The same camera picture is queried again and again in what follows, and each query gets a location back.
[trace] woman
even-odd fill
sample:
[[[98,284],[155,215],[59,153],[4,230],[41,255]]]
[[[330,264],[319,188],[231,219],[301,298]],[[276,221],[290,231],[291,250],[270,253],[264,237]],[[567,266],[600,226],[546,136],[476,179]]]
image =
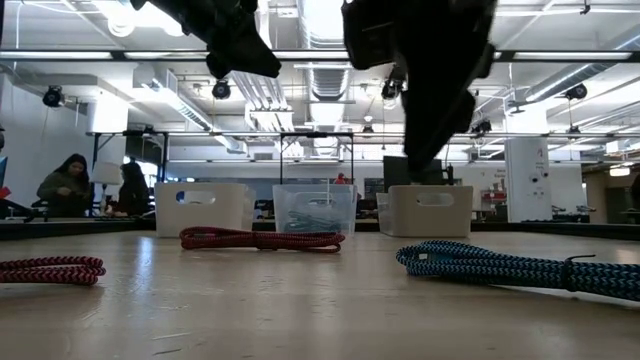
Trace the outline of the woman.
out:
[[[84,156],[71,155],[44,179],[37,195],[48,202],[49,216],[84,216],[91,205],[91,187]]]
[[[118,205],[113,216],[135,216],[149,211],[149,187],[140,165],[135,162],[120,167],[124,183],[118,193]]]

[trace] plastic bin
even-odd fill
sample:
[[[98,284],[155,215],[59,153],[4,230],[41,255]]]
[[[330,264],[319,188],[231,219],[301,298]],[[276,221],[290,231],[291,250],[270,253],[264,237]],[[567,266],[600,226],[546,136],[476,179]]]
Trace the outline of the plastic bin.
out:
[[[158,237],[178,237],[192,226],[235,230],[253,226],[256,195],[247,185],[156,183],[155,196]]]
[[[395,237],[466,238],[472,186],[391,186],[376,194],[380,232]]]
[[[354,185],[274,185],[276,230],[353,234],[357,197]]]

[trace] dark hair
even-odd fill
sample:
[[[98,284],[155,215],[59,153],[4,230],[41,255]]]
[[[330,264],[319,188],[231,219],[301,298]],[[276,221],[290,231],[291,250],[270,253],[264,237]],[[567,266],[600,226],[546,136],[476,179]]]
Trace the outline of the dark hair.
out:
[[[131,189],[135,193],[148,192],[149,187],[144,179],[144,174],[138,163],[132,161],[128,164],[120,166],[122,170],[122,179],[124,180],[122,186]]]
[[[69,166],[73,163],[80,163],[84,167],[80,175],[76,178],[78,184],[82,185],[84,189],[89,187],[89,171],[87,170],[87,159],[80,154],[73,154],[65,160],[62,165],[58,166],[53,172],[60,174],[66,174],[69,172]]]

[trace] cable tie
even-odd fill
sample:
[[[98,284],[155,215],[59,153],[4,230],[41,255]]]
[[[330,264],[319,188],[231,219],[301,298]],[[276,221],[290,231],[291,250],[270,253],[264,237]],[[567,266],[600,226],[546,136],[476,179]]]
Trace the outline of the cable tie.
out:
[[[576,255],[570,256],[564,260],[562,264],[562,271],[560,272],[560,283],[562,287],[570,292],[576,292],[575,287],[573,286],[573,282],[570,280],[571,275],[573,275],[573,259],[581,259],[581,258],[590,258],[596,257],[595,254],[591,255]]]

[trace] desk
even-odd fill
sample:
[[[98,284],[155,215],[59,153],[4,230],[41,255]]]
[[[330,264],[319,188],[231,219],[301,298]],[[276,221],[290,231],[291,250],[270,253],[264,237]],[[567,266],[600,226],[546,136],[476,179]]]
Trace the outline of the desk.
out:
[[[0,285],[6,359],[635,359],[640,306],[407,277],[418,240],[356,234],[339,254],[183,251],[153,232],[0,243],[0,260],[104,259],[93,288]],[[638,262],[640,243],[474,233],[518,255]],[[585,301],[574,301],[577,297]]]

